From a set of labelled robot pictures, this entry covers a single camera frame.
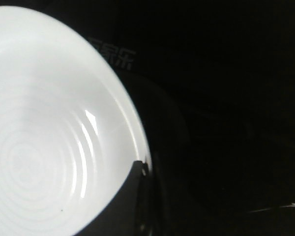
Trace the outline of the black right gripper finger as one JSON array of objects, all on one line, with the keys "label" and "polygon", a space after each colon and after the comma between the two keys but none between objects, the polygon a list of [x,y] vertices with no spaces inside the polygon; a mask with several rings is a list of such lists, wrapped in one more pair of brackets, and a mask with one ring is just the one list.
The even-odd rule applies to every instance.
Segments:
[{"label": "black right gripper finger", "polygon": [[147,164],[135,161],[120,190],[78,236],[150,235]]}]

